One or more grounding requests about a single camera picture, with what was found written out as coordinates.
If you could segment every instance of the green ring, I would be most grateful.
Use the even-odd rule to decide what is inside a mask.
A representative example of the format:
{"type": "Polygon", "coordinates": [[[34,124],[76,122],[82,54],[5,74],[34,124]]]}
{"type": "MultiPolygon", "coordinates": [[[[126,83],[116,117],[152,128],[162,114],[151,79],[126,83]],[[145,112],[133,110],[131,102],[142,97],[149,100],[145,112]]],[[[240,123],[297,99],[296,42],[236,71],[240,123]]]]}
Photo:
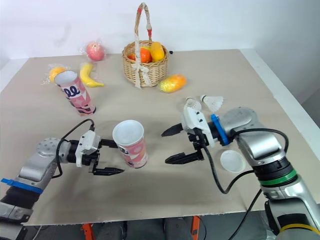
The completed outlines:
{"type": "Polygon", "coordinates": [[[289,172],[287,175],[284,175],[282,177],[276,178],[276,179],[272,179],[272,180],[267,180],[267,181],[259,181],[261,183],[261,185],[276,185],[276,184],[281,184],[283,182],[286,182],[290,179],[292,179],[293,177],[295,177],[297,175],[296,170],[292,170],[291,172],[289,172]]]}

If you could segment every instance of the black cable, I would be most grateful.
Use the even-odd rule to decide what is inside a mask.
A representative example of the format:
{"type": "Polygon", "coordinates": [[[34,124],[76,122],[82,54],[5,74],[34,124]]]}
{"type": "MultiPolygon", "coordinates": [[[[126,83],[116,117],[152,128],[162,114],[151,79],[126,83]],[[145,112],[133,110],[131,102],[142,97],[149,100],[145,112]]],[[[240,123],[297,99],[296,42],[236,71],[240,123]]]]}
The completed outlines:
{"type": "Polygon", "coordinates": [[[289,139],[286,134],[284,134],[282,131],[276,130],[276,129],[271,129],[271,128],[249,128],[249,129],[243,129],[240,131],[235,131],[231,133],[231,140],[233,140],[237,135],[243,134],[243,133],[249,133],[249,132],[272,132],[281,135],[284,138],[285,145],[284,145],[284,151],[288,151],[289,147],[289,139]]]}
{"type": "Polygon", "coordinates": [[[235,184],[235,182],[241,178],[242,176],[244,175],[247,175],[247,174],[252,174],[254,171],[253,170],[249,170],[249,171],[244,171],[242,173],[240,173],[238,176],[236,176],[229,184],[229,186],[226,188],[226,190],[224,190],[219,182],[219,179],[218,179],[218,176],[217,176],[217,172],[216,172],[216,168],[215,168],[215,164],[214,164],[214,161],[211,157],[211,154],[207,148],[207,146],[203,146],[203,149],[209,159],[209,162],[210,162],[210,166],[211,166],[211,171],[212,171],[212,175],[213,175],[213,178],[214,178],[214,181],[216,183],[216,186],[218,187],[218,189],[220,190],[221,193],[223,194],[228,194],[231,187],[235,184]]]}
{"type": "Polygon", "coordinates": [[[206,238],[207,238],[207,226],[205,225],[205,223],[204,223],[204,221],[202,220],[201,217],[199,217],[199,216],[196,216],[196,217],[200,219],[200,221],[201,221],[201,223],[202,223],[202,225],[204,227],[204,238],[203,238],[203,240],[206,240],[206,238]]]}
{"type": "Polygon", "coordinates": [[[233,238],[235,237],[235,235],[239,232],[239,229],[241,228],[241,226],[244,224],[245,220],[247,219],[249,212],[250,212],[251,209],[253,208],[253,206],[254,206],[254,204],[256,203],[256,201],[257,201],[258,197],[260,196],[261,192],[262,192],[262,190],[259,189],[259,191],[258,191],[257,194],[255,195],[254,199],[252,200],[252,202],[251,202],[248,210],[245,212],[245,215],[244,215],[244,217],[242,218],[239,226],[236,228],[236,230],[235,230],[234,233],[231,235],[231,237],[229,237],[228,240],[233,239],[233,238]]]}
{"type": "Polygon", "coordinates": [[[74,130],[76,130],[78,127],[80,127],[82,124],[86,123],[90,121],[91,122],[91,125],[90,125],[90,130],[95,130],[95,122],[88,118],[88,119],[85,119],[83,120],[82,122],[78,123],[76,126],[74,126],[70,131],[68,131],[59,141],[57,147],[56,147],[56,151],[55,151],[55,160],[56,160],[56,164],[57,164],[57,167],[58,167],[58,170],[59,170],[59,174],[58,175],[55,175],[53,176],[52,178],[55,179],[55,178],[58,178],[58,177],[61,177],[63,172],[62,172],[62,168],[61,168],[61,164],[60,164],[60,157],[59,157],[59,151],[60,151],[60,146],[61,144],[64,142],[64,141],[67,141],[65,138],[67,136],[69,136],[74,130]]]}

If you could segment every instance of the paper cup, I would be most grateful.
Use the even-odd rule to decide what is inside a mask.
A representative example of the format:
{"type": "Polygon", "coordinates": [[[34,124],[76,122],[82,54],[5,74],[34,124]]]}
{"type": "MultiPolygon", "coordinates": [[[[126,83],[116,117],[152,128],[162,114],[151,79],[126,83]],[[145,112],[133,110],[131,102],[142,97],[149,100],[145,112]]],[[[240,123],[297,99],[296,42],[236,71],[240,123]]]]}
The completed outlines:
{"type": "Polygon", "coordinates": [[[91,98],[76,72],[63,71],[55,76],[54,82],[65,93],[66,99],[80,116],[89,116],[96,111],[96,107],[92,104],[91,98]]]}
{"type": "Polygon", "coordinates": [[[135,169],[147,163],[144,127],[136,120],[125,120],[116,125],[112,137],[126,163],[135,169]]]}

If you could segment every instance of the red apple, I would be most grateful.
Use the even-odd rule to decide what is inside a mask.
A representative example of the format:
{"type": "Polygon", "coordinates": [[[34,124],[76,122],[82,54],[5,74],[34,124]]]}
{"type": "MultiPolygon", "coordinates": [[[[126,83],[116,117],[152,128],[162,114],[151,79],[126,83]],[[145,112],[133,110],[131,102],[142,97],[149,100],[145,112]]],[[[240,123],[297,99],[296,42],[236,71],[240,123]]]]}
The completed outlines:
{"type": "Polygon", "coordinates": [[[86,53],[93,61],[101,61],[105,56],[105,49],[96,42],[91,42],[86,46],[86,53]]]}

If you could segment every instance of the beige tabletop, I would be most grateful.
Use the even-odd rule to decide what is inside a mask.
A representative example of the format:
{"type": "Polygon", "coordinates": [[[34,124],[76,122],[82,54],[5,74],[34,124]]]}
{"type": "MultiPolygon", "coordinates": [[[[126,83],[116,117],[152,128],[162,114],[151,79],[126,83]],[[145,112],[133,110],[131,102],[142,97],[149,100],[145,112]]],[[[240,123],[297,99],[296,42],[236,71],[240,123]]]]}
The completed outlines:
{"type": "MultiPolygon", "coordinates": [[[[83,118],[78,116],[54,84],[43,85],[48,64],[64,64],[78,70],[83,56],[31,58],[1,93],[1,177],[14,179],[37,144],[47,138],[63,136],[83,118]]],[[[169,74],[183,74],[187,85],[174,93],[156,87],[135,88],[125,80],[121,56],[109,55],[96,64],[104,87],[88,88],[96,105],[92,116],[98,135],[112,139],[120,121],[142,123],[149,159],[141,169],[133,169],[121,159],[117,149],[102,148],[101,167],[125,169],[114,176],[93,176],[88,167],[63,164],[63,176],[51,180],[28,225],[94,223],[117,220],[176,217],[187,215],[242,212],[259,189],[257,178],[247,175],[228,195],[219,192],[207,159],[185,165],[165,164],[173,154],[194,152],[186,133],[161,138],[168,127],[180,122],[185,97],[202,94],[223,96],[217,114],[243,106],[255,110],[268,128],[285,132],[290,139],[287,158],[320,203],[318,178],[320,162],[294,127],[272,93],[239,50],[175,52],[169,57],[169,74]]],[[[209,120],[210,112],[203,113],[209,120]]],[[[88,129],[81,127],[69,139],[78,139],[88,129]]],[[[226,187],[236,176],[222,169],[220,154],[238,150],[236,143],[211,149],[216,170],[226,187]]],[[[7,186],[1,184],[1,196],[7,186]]],[[[266,199],[260,196],[254,210],[262,210],[266,199]]]]}

